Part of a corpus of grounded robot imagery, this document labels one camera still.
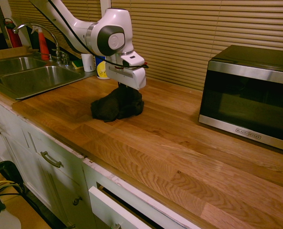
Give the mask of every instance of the red bottle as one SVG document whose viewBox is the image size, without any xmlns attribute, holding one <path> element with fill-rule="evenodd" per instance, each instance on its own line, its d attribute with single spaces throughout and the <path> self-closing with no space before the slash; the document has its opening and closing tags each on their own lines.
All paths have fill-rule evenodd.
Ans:
<svg viewBox="0 0 283 229">
<path fill-rule="evenodd" d="M 49 60 L 50 59 L 50 57 L 49 57 L 50 51 L 48 50 L 46 40 L 45 40 L 44 34 L 42 32 L 42 28 L 38 27 L 38 26 L 33 26 L 31 33 L 35 32 L 36 30 L 38 30 L 38 35 L 39 35 L 41 59 L 42 60 Z"/>
</svg>

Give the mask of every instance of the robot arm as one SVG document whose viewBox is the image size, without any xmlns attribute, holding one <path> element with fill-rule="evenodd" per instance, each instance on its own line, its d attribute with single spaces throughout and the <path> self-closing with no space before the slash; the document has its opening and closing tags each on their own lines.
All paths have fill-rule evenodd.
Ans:
<svg viewBox="0 0 283 229">
<path fill-rule="evenodd" d="M 134 51 L 127 10 L 109 8 L 98 22 L 75 18 L 61 0 L 30 0 L 80 53 L 106 56 L 106 74 L 139 90 L 146 85 L 144 59 Z"/>
</svg>

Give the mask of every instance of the window blinds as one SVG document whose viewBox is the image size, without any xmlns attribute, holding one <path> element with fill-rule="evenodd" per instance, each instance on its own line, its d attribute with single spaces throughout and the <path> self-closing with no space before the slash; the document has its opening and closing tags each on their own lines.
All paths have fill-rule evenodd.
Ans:
<svg viewBox="0 0 283 229">
<path fill-rule="evenodd" d="M 148 77 L 203 89 L 210 58 L 232 44 L 283 50 L 283 0 L 112 0 L 131 14 Z"/>
<path fill-rule="evenodd" d="M 63 0 L 69 11 L 83 21 L 98 21 L 101 18 L 100 0 Z M 56 29 L 30 2 L 29 0 L 9 0 L 12 17 L 24 22 L 36 22 L 48 28 L 57 38 L 59 45 L 70 53 L 80 57 L 66 43 L 63 35 Z M 43 31 L 45 37 L 53 38 Z"/>
</svg>

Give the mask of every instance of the sink basin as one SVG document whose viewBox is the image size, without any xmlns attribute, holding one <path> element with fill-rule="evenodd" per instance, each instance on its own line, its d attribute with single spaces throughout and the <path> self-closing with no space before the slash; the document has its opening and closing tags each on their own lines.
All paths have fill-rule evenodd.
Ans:
<svg viewBox="0 0 283 229">
<path fill-rule="evenodd" d="M 43 67 L 46 62 L 32 57 L 19 57 L 0 61 L 0 75 L 21 72 L 27 69 Z"/>
<path fill-rule="evenodd" d="M 59 66 L 45 66 L 0 76 L 1 91 L 14 99 L 24 99 L 69 83 L 84 76 Z"/>
</svg>

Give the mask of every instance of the black microwave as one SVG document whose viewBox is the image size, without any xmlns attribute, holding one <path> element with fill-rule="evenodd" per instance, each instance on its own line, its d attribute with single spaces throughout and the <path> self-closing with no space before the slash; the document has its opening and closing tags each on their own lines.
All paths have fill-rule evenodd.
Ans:
<svg viewBox="0 0 283 229">
<path fill-rule="evenodd" d="M 213 57 L 199 122 L 283 149 L 283 51 L 232 45 Z"/>
</svg>

